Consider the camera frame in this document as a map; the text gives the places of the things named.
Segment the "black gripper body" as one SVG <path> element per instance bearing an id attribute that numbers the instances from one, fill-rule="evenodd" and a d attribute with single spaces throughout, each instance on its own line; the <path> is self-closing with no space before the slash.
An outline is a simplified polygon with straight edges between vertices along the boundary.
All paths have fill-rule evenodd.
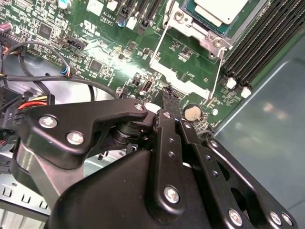
<path id="1" fill-rule="evenodd" d="M 125 156 L 68 188 L 57 200 L 49 229 L 221 229 L 222 221 L 203 204 L 193 170 L 183 167 L 186 209 L 172 223 L 155 220 L 145 206 L 151 154 Z"/>

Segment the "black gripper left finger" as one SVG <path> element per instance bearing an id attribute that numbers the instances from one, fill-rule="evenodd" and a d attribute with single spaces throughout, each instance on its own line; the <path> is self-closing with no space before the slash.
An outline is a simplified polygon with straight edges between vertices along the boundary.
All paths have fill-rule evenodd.
<path id="1" fill-rule="evenodd" d="M 51 211 L 72 185 L 111 163 L 149 151 L 145 206 L 151 216 L 186 208 L 181 138 L 170 95 L 161 104 L 114 99 L 26 109 L 15 160 Z"/>

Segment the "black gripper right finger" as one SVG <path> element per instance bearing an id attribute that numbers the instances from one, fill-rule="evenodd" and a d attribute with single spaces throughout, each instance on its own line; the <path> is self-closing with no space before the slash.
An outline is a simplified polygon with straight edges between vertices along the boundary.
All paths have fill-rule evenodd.
<path id="1" fill-rule="evenodd" d="M 171 110 L 182 140 L 187 208 L 175 229 L 295 229 L 292 215 L 224 148 L 201 140 L 182 119 L 179 99 Z"/>

